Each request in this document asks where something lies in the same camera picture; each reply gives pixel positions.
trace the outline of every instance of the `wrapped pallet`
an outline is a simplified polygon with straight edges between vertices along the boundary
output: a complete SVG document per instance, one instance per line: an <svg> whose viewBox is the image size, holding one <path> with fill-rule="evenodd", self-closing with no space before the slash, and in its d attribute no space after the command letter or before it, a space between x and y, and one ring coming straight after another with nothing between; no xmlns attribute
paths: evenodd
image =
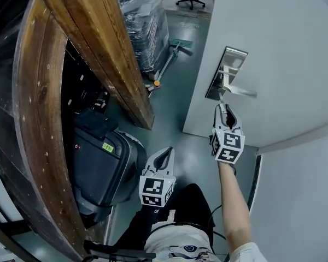
<svg viewBox="0 0 328 262"><path fill-rule="evenodd" d="M169 54L169 31L162 0L119 2L140 70L160 70Z"/></svg>

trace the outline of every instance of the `green floor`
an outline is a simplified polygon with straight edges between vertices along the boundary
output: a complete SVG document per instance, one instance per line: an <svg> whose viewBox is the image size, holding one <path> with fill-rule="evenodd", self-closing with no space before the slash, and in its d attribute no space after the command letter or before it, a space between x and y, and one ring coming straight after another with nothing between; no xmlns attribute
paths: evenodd
<svg viewBox="0 0 328 262"><path fill-rule="evenodd" d="M194 44L190 49L191 56L183 52L179 53L178 58L171 63L161 80L162 88L156 90L150 97L155 113L152 130L143 130L129 123L124 113L115 104L110 106L108 116L119 121L120 130L139 139L147 149L148 156L161 148L173 146L175 149L174 174L178 178L176 189L189 183L198 184L210 209L213 210L221 204L221 196L219 173L217 164L211 156L209 139L182 133L201 64L209 20L176 15L167 17L170 37L193 41ZM254 177L255 153L256 148L245 147L236 166L238 182L246 199L248 199ZM140 201L137 191L130 201L116 207L109 243L117 241L139 209ZM214 221L215 231L223 234L221 210L214 214ZM216 236L214 249L219 254L227 253L226 242ZM223 255L218 255L218 257L224 260Z"/></svg>

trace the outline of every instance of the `chair base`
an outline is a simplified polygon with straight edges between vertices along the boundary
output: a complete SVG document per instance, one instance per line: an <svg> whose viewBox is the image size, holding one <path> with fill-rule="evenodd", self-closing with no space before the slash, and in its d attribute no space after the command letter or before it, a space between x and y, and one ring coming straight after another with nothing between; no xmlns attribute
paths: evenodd
<svg viewBox="0 0 328 262"><path fill-rule="evenodd" d="M196 3L199 3L199 4L203 4L203 8L206 6L205 3L203 3L202 1L199 1L199 0L180 0L180 1L177 1L176 2L176 5L178 5L181 2L186 2L186 1L190 1L191 2L191 8L190 8L190 10L193 10L193 2L196 2Z"/></svg>

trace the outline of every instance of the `person's right arm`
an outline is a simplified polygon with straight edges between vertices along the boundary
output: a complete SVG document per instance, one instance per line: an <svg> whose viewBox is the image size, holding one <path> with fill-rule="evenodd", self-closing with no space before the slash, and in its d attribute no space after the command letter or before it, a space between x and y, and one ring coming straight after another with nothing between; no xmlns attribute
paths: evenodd
<svg viewBox="0 0 328 262"><path fill-rule="evenodd" d="M251 242L249 210L234 175L233 168L218 162L221 193L222 219L230 254L238 247Z"/></svg>

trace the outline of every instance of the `white t-shirt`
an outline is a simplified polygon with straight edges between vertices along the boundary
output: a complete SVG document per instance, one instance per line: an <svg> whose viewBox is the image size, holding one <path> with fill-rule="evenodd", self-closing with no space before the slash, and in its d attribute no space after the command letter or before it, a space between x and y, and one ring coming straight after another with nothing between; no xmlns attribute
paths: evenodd
<svg viewBox="0 0 328 262"><path fill-rule="evenodd" d="M172 222L158 222L152 230ZM189 225L167 226L152 233L144 250L155 253L154 262L221 262L212 252L208 235ZM255 243L238 247L231 255L230 262L267 262Z"/></svg>

